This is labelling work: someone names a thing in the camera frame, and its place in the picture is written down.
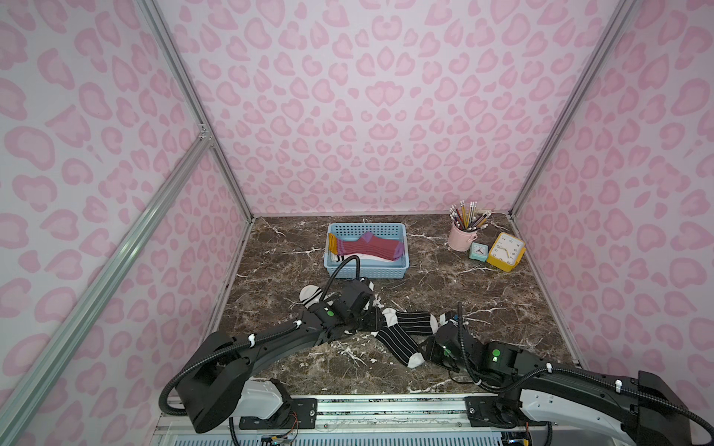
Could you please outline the white sock with black bands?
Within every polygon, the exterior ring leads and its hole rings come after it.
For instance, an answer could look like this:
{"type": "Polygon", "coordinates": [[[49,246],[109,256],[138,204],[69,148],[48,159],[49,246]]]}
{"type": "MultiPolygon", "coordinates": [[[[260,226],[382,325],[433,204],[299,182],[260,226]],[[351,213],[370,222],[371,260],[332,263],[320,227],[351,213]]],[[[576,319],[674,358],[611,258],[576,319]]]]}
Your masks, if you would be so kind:
{"type": "Polygon", "coordinates": [[[320,303],[323,296],[323,289],[316,285],[307,285],[299,293],[299,302],[305,308],[320,303]]]}

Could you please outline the black striped sock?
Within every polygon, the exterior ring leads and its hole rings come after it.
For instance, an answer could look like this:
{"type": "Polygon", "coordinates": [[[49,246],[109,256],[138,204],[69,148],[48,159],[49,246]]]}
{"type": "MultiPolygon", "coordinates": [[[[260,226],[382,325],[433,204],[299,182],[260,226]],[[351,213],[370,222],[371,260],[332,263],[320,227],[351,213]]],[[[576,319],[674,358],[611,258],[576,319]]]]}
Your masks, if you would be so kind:
{"type": "Polygon", "coordinates": [[[400,325],[382,328],[373,336],[404,366],[415,369],[425,363],[421,348],[400,325]]]}
{"type": "Polygon", "coordinates": [[[382,316],[388,327],[399,326],[409,335],[431,336],[439,328],[437,319],[427,311],[404,312],[385,308],[382,316]]]}

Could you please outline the maroon purple sock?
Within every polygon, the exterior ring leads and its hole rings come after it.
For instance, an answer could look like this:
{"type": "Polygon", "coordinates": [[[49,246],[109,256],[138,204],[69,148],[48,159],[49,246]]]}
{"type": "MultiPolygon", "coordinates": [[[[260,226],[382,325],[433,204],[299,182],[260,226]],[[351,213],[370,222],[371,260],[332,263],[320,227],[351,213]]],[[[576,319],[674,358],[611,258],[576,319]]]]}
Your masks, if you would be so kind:
{"type": "Polygon", "coordinates": [[[386,261],[398,260],[405,254],[403,242],[380,238],[373,232],[364,233],[356,241],[344,241],[334,234],[329,234],[328,249],[337,256],[373,256],[386,261]]]}

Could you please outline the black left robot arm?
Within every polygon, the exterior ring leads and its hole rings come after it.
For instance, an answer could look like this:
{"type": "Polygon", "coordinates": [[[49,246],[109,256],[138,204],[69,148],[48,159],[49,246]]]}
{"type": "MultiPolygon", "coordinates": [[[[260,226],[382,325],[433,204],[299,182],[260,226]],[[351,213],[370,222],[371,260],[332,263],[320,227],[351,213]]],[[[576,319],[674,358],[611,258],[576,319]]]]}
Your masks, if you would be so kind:
{"type": "Polygon", "coordinates": [[[186,416],[198,434],[223,422],[241,429],[286,429],[304,423],[310,411],[275,378],[255,375],[290,355],[353,336],[377,321],[374,286],[359,278],[318,299],[296,319],[258,334],[210,334],[162,389],[166,416],[186,416]]]}

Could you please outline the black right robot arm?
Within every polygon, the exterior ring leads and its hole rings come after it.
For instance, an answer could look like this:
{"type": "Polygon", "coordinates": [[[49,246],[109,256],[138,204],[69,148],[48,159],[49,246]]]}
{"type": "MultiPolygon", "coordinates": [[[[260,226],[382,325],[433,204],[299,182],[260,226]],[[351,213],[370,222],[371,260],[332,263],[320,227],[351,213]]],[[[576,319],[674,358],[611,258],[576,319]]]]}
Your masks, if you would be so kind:
{"type": "Polygon", "coordinates": [[[468,397],[476,427],[576,427],[626,445],[690,445],[691,427],[713,425],[691,412],[658,375],[605,375],[553,362],[515,345],[483,343],[457,317],[419,330],[425,358],[464,372],[485,397],[468,397]]]}

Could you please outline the light blue plastic basket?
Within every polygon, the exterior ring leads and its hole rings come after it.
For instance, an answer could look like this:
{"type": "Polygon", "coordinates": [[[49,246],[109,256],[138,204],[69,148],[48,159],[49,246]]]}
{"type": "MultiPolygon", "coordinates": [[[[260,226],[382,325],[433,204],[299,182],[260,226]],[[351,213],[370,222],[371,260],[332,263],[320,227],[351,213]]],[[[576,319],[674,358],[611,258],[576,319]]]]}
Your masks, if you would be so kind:
{"type": "Polygon", "coordinates": [[[328,249],[328,236],[334,234],[344,241],[356,241],[364,233],[373,232],[377,237],[399,240],[405,244],[405,254],[392,264],[377,264],[361,262],[361,276],[369,279],[403,279],[410,267],[410,258],[406,239],[406,228],[402,223],[331,223],[327,229],[325,240],[324,267],[328,273],[333,273],[340,263],[331,262],[328,249]]]}

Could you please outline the small teal cube clock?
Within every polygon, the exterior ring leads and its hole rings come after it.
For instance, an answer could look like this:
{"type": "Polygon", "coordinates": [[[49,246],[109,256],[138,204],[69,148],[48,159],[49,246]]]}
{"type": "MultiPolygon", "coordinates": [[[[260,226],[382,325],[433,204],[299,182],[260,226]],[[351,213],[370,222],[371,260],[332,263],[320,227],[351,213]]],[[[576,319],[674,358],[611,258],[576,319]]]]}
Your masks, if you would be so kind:
{"type": "Polygon", "coordinates": [[[490,248],[482,243],[472,243],[470,245],[469,258],[481,262],[487,262],[490,248]]]}

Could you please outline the pink pencil cup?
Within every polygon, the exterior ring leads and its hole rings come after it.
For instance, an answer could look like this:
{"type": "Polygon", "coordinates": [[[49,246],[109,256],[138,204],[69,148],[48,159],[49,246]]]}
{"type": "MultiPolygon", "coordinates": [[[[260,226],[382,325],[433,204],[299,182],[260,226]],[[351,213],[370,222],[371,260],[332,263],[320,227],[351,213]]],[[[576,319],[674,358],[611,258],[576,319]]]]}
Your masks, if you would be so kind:
{"type": "Polygon", "coordinates": [[[468,252],[477,238],[478,232],[466,232],[466,230],[461,230],[457,224],[453,224],[447,243],[453,251],[468,252]]]}

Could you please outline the yellow square alarm clock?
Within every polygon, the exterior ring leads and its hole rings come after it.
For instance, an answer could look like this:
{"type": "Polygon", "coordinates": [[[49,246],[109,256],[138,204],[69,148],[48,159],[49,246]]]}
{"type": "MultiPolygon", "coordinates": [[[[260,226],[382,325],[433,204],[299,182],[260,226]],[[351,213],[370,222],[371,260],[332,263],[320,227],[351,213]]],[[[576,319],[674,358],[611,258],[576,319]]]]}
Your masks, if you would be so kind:
{"type": "Polygon", "coordinates": [[[501,232],[491,246],[486,262],[497,269],[510,272],[519,265],[525,251],[524,241],[507,232],[501,232]]]}

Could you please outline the bundle of coloured pencils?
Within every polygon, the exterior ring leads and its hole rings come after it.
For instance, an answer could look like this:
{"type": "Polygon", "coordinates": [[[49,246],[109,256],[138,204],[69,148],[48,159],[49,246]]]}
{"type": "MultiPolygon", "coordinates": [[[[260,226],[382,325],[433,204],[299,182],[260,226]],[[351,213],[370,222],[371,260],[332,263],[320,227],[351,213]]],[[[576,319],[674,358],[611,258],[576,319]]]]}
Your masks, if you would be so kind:
{"type": "Polygon", "coordinates": [[[463,232],[479,232],[484,229],[492,216],[492,211],[481,209],[477,202],[461,201],[449,209],[452,223],[463,232]]]}

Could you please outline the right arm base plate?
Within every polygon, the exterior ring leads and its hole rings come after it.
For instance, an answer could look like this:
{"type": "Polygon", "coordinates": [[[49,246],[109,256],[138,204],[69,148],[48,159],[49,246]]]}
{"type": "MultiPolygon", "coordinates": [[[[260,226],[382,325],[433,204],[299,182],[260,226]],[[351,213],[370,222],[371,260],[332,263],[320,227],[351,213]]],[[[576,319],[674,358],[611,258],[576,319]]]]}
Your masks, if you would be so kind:
{"type": "Polygon", "coordinates": [[[498,395],[474,394],[464,398],[465,411],[471,427],[492,427],[493,429],[525,429],[546,427],[546,422],[528,419],[510,400],[498,395]]]}

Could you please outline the aluminium front rail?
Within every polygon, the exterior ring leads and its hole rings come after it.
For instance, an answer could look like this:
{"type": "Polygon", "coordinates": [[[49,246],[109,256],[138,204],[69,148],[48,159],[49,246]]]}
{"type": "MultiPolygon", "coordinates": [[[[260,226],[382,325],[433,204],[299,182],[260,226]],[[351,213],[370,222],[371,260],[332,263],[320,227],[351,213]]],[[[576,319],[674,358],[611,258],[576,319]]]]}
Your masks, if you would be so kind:
{"type": "Polygon", "coordinates": [[[248,417],[223,422],[204,434],[186,418],[164,416],[154,445],[625,445],[604,416],[588,427],[524,422],[489,424],[488,394],[297,396],[297,410],[282,427],[248,417]]]}

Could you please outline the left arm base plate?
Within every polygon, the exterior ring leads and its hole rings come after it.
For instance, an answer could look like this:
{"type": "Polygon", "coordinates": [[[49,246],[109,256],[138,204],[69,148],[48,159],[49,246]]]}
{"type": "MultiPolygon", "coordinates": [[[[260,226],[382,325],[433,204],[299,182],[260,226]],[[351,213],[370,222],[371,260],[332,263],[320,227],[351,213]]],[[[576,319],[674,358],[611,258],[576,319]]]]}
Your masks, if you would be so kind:
{"type": "Polygon", "coordinates": [[[241,430],[314,429],[318,399],[297,398],[277,379],[249,380],[232,417],[241,430]]]}

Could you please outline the aluminium frame strut left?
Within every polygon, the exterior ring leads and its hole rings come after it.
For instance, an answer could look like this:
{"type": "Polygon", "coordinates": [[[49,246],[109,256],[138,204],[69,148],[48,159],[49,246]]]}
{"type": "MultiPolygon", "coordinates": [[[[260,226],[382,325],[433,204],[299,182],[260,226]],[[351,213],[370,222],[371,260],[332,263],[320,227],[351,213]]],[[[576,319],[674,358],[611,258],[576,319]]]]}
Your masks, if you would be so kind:
{"type": "Polygon", "coordinates": [[[1,410],[3,445],[22,436],[212,144],[197,138],[22,377],[1,410]]]}

